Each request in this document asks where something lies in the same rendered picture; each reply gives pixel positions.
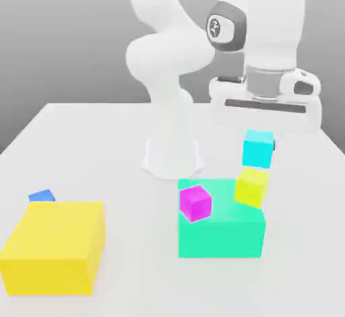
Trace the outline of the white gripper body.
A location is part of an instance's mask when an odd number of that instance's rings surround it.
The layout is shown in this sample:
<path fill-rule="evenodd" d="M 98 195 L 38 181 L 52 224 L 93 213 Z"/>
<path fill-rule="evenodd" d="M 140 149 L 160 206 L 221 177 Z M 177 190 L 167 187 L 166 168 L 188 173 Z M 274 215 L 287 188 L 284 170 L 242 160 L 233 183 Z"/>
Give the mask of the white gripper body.
<path fill-rule="evenodd" d="M 283 93 L 262 100 L 246 83 L 220 81 L 209 85 L 211 115 L 216 123 L 271 132 L 313 133 L 321 128 L 321 82 L 316 76 L 284 78 Z"/>

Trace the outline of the small cyan cube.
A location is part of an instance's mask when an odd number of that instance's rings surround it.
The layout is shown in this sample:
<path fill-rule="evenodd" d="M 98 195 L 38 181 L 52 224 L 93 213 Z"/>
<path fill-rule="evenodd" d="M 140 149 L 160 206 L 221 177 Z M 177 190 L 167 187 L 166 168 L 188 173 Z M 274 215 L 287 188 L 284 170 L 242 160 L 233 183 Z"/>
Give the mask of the small cyan cube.
<path fill-rule="evenodd" d="M 244 166 L 268 169 L 275 149 L 273 132 L 247 130 L 243 141 Z"/>

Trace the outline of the small yellow cube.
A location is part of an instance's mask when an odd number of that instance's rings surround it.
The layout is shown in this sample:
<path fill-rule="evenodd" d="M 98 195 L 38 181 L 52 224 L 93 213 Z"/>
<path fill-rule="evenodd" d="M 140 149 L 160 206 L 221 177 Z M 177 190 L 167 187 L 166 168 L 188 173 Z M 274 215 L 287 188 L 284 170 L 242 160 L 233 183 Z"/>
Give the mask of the small yellow cube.
<path fill-rule="evenodd" d="M 270 175 L 267 172 L 244 168 L 236 179 L 234 200 L 257 209 L 268 193 Z"/>

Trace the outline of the small magenta cube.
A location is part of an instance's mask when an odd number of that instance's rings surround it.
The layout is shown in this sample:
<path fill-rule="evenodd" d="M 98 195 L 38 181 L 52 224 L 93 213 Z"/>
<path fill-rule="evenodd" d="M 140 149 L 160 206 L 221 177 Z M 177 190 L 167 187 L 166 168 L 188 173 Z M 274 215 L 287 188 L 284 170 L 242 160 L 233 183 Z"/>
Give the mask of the small magenta cube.
<path fill-rule="evenodd" d="M 212 196 L 202 186 L 191 186 L 179 192 L 179 210 L 189 223 L 193 223 L 212 214 Z"/>

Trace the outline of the small blue cube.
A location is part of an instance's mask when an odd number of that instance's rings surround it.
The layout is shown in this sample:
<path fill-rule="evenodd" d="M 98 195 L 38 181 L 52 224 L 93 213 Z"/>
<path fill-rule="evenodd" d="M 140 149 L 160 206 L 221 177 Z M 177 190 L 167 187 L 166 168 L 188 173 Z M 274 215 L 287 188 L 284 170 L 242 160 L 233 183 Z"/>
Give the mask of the small blue cube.
<path fill-rule="evenodd" d="M 56 201 L 54 194 L 50 189 L 40 190 L 28 195 L 29 201 L 32 202 L 52 202 Z"/>

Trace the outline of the large green box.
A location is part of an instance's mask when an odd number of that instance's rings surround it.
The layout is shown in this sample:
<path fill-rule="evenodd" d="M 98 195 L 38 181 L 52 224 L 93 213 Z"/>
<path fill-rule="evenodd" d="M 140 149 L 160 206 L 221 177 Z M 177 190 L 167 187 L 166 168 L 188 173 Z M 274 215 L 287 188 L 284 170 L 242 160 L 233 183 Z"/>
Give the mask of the large green box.
<path fill-rule="evenodd" d="M 265 236 L 266 220 L 261 209 L 234 199 L 236 180 L 230 178 L 180 179 L 181 192 L 202 186 L 212 196 L 212 212 L 193 223 L 178 214 L 180 258 L 259 258 Z"/>

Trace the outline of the large yellow box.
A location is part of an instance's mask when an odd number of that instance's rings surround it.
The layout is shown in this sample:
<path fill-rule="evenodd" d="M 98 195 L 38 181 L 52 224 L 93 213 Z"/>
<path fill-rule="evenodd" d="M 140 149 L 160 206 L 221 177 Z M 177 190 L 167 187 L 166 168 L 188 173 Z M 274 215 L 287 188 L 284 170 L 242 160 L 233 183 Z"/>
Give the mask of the large yellow box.
<path fill-rule="evenodd" d="M 102 202 L 31 202 L 2 251 L 8 295 L 92 295 L 106 239 Z"/>

